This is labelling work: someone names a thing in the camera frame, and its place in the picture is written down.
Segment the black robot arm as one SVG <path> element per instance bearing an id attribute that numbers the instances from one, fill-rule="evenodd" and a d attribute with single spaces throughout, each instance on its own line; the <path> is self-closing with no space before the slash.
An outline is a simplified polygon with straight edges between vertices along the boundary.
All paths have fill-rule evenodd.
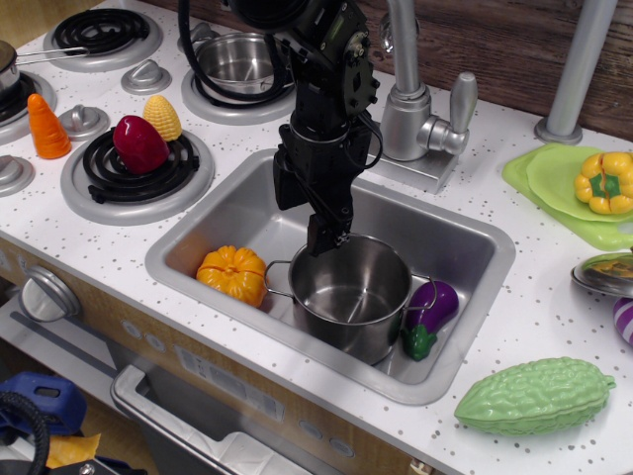
<path id="1" fill-rule="evenodd" d="M 296 102 L 279 130 L 273 181 L 277 205 L 310 204 L 307 250 L 342 246 L 353 221 L 351 185 L 378 135 L 367 109 L 379 81 L 368 57 L 366 18 L 352 1 L 232 1 L 246 25 L 288 52 Z"/>

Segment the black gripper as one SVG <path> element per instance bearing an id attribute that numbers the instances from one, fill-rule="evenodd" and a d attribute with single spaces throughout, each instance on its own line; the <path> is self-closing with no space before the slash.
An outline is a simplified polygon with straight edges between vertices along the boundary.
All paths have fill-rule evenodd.
<path id="1" fill-rule="evenodd" d="M 359 121 L 332 141 L 314 141 L 293 125 L 280 127 L 281 143 L 273 159 L 273 184 L 278 208 L 286 211 L 306 203 L 315 211 L 309 219 L 307 250 L 312 256 L 340 248 L 349 240 L 351 222 L 330 223 L 325 218 L 351 218 L 351 186 L 364 171 L 371 130 Z"/>

